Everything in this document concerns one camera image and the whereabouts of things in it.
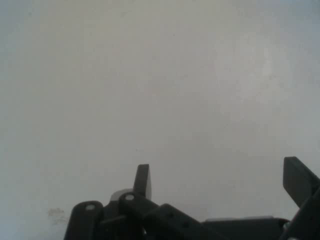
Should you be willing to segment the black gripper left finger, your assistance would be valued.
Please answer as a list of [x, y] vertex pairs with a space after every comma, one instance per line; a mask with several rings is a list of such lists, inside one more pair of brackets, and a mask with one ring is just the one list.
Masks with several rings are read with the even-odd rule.
[[169, 204], [151, 201], [149, 164], [137, 167], [133, 187], [108, 205], [84, 201], [71, 211], [66, 240], [223, 240], [225, 236]]

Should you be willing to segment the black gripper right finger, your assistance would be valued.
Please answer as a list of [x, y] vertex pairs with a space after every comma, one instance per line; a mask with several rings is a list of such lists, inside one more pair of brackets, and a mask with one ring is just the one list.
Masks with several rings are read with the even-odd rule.
[[320, 178], [297, 157], [284, 158], [283, 187], [299, 210], [282, 233], [284, 240], [320, 238]]

